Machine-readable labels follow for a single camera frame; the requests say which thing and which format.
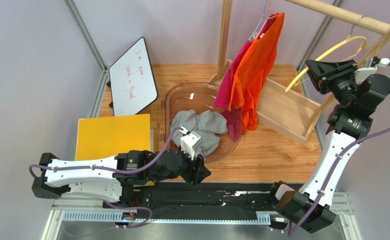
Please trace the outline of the orange t shirt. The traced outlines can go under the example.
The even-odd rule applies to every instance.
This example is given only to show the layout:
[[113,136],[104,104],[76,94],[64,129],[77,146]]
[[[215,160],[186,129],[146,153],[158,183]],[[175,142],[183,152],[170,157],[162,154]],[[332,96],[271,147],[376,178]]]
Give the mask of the orange t shirt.
[[242,113],[242,135],[258,125],[258,101],[275,60],[285,13],[274,14],[243,54],[234,73],[229,107]]

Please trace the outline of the yellow plastic hanger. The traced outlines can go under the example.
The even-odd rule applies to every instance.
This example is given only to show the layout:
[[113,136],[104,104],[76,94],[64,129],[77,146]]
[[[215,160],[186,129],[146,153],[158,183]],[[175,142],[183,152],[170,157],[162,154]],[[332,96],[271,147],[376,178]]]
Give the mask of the yellow plastic hanger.
[[[367,15],[363,15],[361,16],[352,26],[351,28],[351,32],[348,34],[348,36],[346,37],[345,40],[341,41],[340,43],[334,45],[333,47],[331,47],[330,49],[328,49],[327,51],[325,51],[324,53],[322,53],[320,56],[318,56],[315,61],[320,61],[322,59],[324,59],[325,57],[327,57],[328,55],[330,55],[331,53],[333,53],[334,51],[336,51],[337,49],[341,48],[342,46],[350,43],[350,42],[353,42],[355,40],[362,40],[361,44],[359,45],[358,49],[356,50],[356,53],[353,54],[352,56],[349,56],[347,58],[344,59],[344,61],[350,59],[350,58],[353,58],[355,56],[357,56],[362,50],[364,50],[366,47],[367,47],[367,38],[364,37],[364,36],[361,36],[361,35],[358,35],[358,36],[352,36],[352,33],[353,33],[353,29],[354,27],[363,19],[365,18]],[[300,84],[302,84],[304,81],[302,81],[302,77],[307,73],[308,71],[308,67],[306,66],[305,68],[303,68],[299,73],[298,75],[290,82],[290,84],[286,87],[285,89],[285,92],[288,92],[289,90],[291,90],[293,87],[296,87]]]

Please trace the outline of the grey t shirt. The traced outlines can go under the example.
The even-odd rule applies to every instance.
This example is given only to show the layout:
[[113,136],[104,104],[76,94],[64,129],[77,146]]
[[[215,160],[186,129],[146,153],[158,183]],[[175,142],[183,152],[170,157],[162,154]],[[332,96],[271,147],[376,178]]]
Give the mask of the grey t shirt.
[[202,142],[201,153],[204,157],[210,155],[219,145],[220,135],[228,132],[227,120],[217,111],[206,110],[197,114],[194,110],[184,110],[176,114],[171,123],[171,130],[184,127],[190,132],[198,133]]

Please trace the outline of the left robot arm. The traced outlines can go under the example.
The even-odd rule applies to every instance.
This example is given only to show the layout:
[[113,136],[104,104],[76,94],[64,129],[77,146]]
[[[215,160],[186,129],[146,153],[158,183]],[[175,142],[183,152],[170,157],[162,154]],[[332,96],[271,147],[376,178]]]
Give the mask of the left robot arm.
[[44,153],[38,164],[29,166],[29,172],[37,198],[58,199],[65,194],[109,203],[130,202],[133,188],[148,183],[181,177],[195,186],[211,175],[201,154],[191,156],[180,149],[131,150],[86,161],[60,160]]

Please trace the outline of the pink wire hanger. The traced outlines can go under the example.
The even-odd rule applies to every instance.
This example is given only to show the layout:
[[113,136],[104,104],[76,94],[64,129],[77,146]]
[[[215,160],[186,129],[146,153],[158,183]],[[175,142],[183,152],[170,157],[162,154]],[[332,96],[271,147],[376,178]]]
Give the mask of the pink wire hanger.
[[274,19],[277,15],[279,15],[279,13],[273,13],[273,14],[270,14],[266,17],[264,23],[262,24],[262,26],[260,27],[260,30],[259,31],[255,31],[253,33],[253,36],[252,36],[252,39],[260,39],[264,34],[265,32],[267,31],[267,29],[270,27],[270,25],[272,24],[272,19]]

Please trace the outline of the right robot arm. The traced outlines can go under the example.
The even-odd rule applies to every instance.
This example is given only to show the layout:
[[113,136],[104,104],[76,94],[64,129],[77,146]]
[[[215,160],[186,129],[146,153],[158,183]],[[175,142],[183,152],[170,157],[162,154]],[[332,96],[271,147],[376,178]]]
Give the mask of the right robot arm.
[[390,66],[388,58],[373,57],[359,68],[354,60],[307,60],[308,76],[320,94],[331,93],[338,104],[328,117],[321,156],[309,179],[299,189],[283,181],[270,190],[268,205],[289,222],[288,235],[297,229],[315,233],[331,225],[337,183],[361,143],[371,138],[372,114],[390,94],[390,78],[378,68]]

